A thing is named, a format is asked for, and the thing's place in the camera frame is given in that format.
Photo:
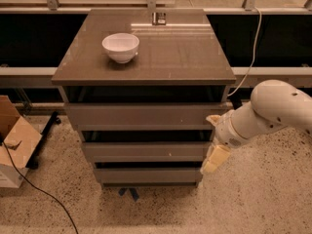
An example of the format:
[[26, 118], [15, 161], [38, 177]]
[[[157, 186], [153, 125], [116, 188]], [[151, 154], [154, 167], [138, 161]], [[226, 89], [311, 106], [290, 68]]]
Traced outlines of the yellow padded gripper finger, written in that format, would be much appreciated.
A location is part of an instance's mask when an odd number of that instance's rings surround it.
[[208, 150], [208, 155], [203, 162], [200, 172], [205, 175], [213, 173], [230, 156], [231, 149], [225, 145], [212, 144]]

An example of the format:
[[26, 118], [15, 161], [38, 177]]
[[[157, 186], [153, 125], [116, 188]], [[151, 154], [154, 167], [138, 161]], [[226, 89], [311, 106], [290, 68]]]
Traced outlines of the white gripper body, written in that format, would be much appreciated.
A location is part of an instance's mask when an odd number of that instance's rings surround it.
[[247, 134], [247, 114], [240, 110], [230, 110], [223, 114], [215, 126], [215, 138], [229, 148], [238, 148], [249, 142]]

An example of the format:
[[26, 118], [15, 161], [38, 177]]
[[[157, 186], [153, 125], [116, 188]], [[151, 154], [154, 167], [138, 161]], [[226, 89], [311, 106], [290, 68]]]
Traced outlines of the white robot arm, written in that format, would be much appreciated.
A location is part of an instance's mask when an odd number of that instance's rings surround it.
[[293, 127], [312, 136], [312, 97], [280, 80], [266, 80], [253, 88], [250, 101], [223, 115], [209, 115], [214, 139], [201, 173], [213, 173], [231, 150], [254, 137]]

